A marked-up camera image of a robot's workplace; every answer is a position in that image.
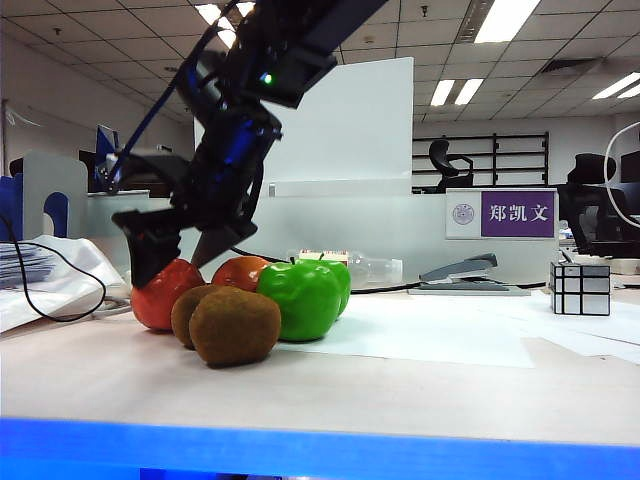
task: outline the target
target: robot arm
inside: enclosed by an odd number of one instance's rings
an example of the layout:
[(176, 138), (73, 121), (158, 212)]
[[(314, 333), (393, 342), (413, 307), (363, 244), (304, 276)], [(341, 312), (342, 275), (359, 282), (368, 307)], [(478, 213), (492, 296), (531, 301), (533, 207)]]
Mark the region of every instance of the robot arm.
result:
[(117, 213), (131, 255), (132, 281), (144, 286), (180, 251), (180, 230), (201, 232), (200, 267), (256, 232), (251, 222), (263, 160), (282, 125), (260, 103), (296, 108), (335, 65), (332, 52), (386, 0), (257, 0), (226, 53), (190, 55), (177, 90), (205, 133), (188, 162), (154, 152), (126, 156), (120, 181), (153, 171), (172, 191), (172, 208)]

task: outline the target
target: rubik's cube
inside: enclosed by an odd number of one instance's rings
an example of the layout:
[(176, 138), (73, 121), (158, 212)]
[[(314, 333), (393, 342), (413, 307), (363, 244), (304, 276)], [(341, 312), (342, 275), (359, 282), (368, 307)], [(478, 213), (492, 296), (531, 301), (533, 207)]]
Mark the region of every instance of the rubik's cube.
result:
[(551, 308), (563, 315), (609, 315), (609, 266), (551, 263)]

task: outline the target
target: logo emblem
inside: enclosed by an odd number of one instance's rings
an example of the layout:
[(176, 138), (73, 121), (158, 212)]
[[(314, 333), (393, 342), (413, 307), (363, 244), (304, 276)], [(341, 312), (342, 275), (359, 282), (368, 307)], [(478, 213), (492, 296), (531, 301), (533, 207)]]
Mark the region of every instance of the logo emblem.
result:
[(471, 205), (460, 203), (453, 209), (451, 216), (453, 217), (453, 221), (458, 225), (468, 225), (473, 222), (476, 213)]

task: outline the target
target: desk surface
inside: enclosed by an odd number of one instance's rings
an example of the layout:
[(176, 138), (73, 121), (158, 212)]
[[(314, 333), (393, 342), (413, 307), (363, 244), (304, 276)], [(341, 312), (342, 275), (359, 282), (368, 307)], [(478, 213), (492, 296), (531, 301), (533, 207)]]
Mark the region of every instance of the desk surface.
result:
[[(637, 291), (616, 297), (640, 303)], [(130, 314), (35, 323), (0, 340), (2, 414), (640, 445), (640, 367), (524, 342), (534, 369), (274, 351), (212, 370)]]

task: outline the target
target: ceiling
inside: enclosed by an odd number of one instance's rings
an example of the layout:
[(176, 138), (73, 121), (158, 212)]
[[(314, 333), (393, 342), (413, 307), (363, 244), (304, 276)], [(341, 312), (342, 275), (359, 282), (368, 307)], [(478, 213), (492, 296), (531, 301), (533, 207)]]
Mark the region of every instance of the ceiling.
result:
[[(208, 2), (4, 0), (2, 28), (149, 105), (172, 76), (166, 67), (177, 67), (206, 28), (194, 8), (201, 3)], [(389, 0), (341, 45), (338, 62), (414, 57), (415, 122), (640, 112), (640, 96), (591, 100), (640, 69), (640, 0), (542, 0), (513, 41), (454, 44), (469, 3)], [(604, 61), (581, 75), (537, 75), (550, 59), (587, 57)], [(486, 78), (468, 105), (429, 106), (439, 80), (468, 78)], [(191, 121), (176, 95), (166, 108)]]

